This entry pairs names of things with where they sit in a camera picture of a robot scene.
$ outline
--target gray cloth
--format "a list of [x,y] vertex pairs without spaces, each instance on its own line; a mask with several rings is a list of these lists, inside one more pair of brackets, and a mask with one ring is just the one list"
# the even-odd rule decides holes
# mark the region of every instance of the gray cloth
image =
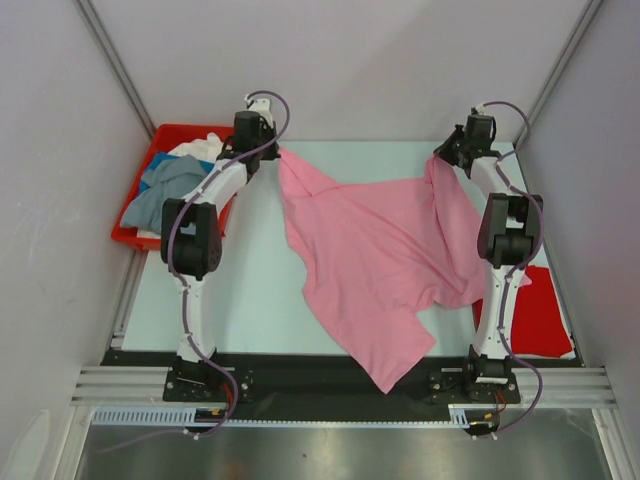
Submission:
[[160,234],[162,205],[168,198],[181,198],[196,188],[207,176],[198,160],[191,156],[165,160],[155,170],[142,174],[149,188],[129,204],[120,226],[141,228]]

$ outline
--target red basket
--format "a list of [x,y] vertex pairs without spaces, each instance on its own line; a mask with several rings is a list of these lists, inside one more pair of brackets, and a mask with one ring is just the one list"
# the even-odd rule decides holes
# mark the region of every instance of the red basket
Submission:
[[[129,206],[129,203],[131,203],[131,201],[136,198],[140,185],[140,178],[142,177],[145,168],[147,168],[147,166],[153,160],[153,157],[156,153],[168,152],[181,143],[191,142],[192,140],[195,140],[197,138],[207,138],[207,134],[209,133],[215,133],[216,135],[218,135],[218,137],[220,137],[220,140],[224,141],[228,136],[233,134],[233,127],[164,124],[161,125],[158,130],[156,130],[156,134],[153,137],[151,146],[149,147],[147,154],[144,156],[144,160],[142,161],[142,165],[140,165],[140,169],[136,174],[136,178],[133,180],[133,184],[131,185],[131,189],[129,190],[127,199],[125,200],[116,223],[111,230],[111,238],[113,240],[115,240],[116,242],[126,243],[130,247],[136,248],[138,250],[160,250],[159,239],[138,237],[137,228],[122,228],[120,226],[122,216]],[[229,218],[229,213],[231,212],[232,201],[233,200],[230,200],[229,203],[227,203],[227,205],[225,205],[225,207],[222,209],[222,212],[220,212],[220,234],[223,237],[224,228],[227,225],[227,219]]]

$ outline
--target metal floor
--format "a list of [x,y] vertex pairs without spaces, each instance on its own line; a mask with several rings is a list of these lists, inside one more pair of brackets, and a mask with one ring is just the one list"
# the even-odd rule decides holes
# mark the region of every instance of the metal floor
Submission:
[[538,411],[498,441],[442,429],[238,427],[96,453],[150,430],[91,427],[76,480],[611,478],[589,410]]

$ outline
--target white wall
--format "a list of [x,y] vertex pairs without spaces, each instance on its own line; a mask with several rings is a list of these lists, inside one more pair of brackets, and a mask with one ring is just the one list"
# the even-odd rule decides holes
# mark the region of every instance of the white wall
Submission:
[[110,226],[148,140],[71,1],[3,1],[0,65],[1,471],[39,409],[60,433],[98,360],[128,258]]
[[523,169],[590,365],[640,446],[640,3],[605,2],[534,128]]
[[94,3],[158,125],[228,124],[272,88],[288,139],[441,140],[481,101],[529,109],[586,0]]

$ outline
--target pink cloth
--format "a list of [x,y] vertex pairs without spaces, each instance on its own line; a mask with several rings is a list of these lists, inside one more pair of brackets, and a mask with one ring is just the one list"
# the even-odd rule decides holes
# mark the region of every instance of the pink cloth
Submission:
[[424,179],[342,185],[281,153],[285,229],[307,267],[305,299],[387,393],[435,344],[416,312],[482,298],[480,216],[438,157]]

